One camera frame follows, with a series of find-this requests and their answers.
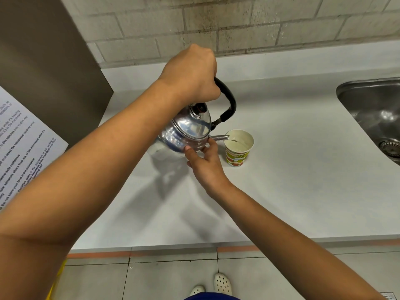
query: countertop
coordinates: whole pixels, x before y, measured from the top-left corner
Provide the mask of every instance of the countertop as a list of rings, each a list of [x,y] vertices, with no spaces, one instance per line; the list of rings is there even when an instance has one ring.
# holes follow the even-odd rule
[[[400,75],[346,72],[233,82],[237,111],[213,135],[250,132],[255,145],[239,168],[221,160],[228,178],[262,206],[317,241],[400,237],[400,167],[373,144],[338,101],[344,81]],[[115,93],[101,123],[139,91]],[[228,106],[208,103],[213,119]],[[145,154],[108,209],[73,250],[248,244],[182,159]]]

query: sink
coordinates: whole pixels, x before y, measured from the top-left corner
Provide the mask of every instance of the sink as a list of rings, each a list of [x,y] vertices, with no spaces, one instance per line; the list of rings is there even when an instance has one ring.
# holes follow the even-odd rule
[[[336,95],[376,146],[400,165],[400,78],[347,82]]]

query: kettle handle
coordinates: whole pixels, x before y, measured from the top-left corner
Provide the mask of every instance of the kettle handle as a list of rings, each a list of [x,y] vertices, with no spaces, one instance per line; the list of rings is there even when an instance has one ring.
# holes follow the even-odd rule
[[[236,100],[232,94],[232,92],[227,88],[225,84],[222,83],[218,78],[214,77],[215,84],[220,88],[221,92],[225,95],[225,97],[229,100],[230,106],[227,111],[225,111],[217,120],[211,123],[211,130],[214,130],[215,127],[221,123],[228,120],[236,111]]]

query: kettle spout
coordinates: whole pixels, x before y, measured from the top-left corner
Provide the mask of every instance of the kettle spout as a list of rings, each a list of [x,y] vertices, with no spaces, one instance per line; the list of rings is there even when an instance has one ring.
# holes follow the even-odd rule
[[[229,135],[210,136],[210,138],[214,139],[214,141],[230,140]]]

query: brick wall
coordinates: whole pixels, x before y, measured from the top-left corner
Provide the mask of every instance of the brick wall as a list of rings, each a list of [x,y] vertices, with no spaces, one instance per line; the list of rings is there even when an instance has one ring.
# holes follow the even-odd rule
[[[62,0],[101,67],[400,39],[400,0]]]

